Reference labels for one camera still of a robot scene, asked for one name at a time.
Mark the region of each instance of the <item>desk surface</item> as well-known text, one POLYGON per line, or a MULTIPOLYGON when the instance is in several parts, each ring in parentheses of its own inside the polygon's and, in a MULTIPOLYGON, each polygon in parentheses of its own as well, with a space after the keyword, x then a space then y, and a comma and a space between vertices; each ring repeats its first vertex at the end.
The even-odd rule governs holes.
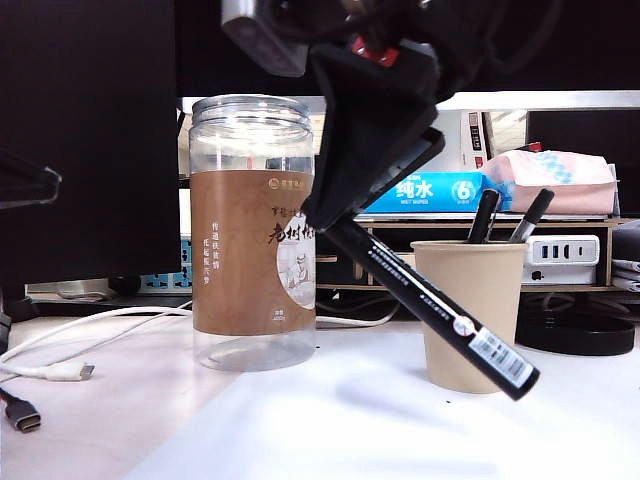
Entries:
MULTIPOLYGON (((60 319, 14 326, 18 343, 60 319)), ((20 363, 80 349, 134 320, 71 330, 20 363)), ((518 347, 540 370, 519 402, 425 380, 417 322, 320 331, 307 362, 233 374, 192 359, 164 318, 83 356, 87 382, 14 379, 42 428, 2 424, 2 478, 640 478, 640 348, 574 357, 518 347)))

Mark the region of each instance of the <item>clear plastic jar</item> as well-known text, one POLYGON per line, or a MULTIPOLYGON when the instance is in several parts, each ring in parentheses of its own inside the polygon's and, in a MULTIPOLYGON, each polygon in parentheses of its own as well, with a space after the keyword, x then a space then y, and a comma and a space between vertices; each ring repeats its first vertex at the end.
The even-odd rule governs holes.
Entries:
POLYGON ((264 95, 197 102, 189 132, 194 351, 257 371, 315 350, 315 234, 307 108, 264 95))

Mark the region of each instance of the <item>barcode sticker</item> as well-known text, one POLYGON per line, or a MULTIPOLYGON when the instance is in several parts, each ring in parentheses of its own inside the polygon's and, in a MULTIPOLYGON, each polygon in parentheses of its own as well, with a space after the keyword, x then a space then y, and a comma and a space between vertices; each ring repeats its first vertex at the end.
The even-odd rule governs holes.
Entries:
POLYGON ((533 372, 533 365, 484 327, 469 343, 469 347, 516 388, 520 388, 533 372))

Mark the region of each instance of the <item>cable plug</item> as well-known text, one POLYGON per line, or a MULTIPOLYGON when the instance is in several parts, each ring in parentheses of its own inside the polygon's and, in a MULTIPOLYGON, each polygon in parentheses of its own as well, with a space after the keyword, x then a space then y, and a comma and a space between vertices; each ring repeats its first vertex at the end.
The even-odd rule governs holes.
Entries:
POLYGON ((86 362, 61 362, 44 367, 44 378, 54 382, 77 382, 88 380, 93 373, 94 365, 86 362))
POLYGON ((11 426, 22 433, 33 432, 40 428, 40 414, 31 402, 14 397, 7 403, 4 413, 11 426))

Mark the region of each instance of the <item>paper cup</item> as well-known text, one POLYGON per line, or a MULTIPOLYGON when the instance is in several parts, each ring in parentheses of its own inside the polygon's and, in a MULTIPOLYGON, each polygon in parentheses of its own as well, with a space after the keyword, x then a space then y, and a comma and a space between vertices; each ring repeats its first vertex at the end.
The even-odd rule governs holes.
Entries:
MULTIPOLYGON (((416 269, 484 326, 513 345, 518 317, 524 243, 412 242, 416 269)), ((499 388, 424 323, 427 378, 468 393, 499 388)))

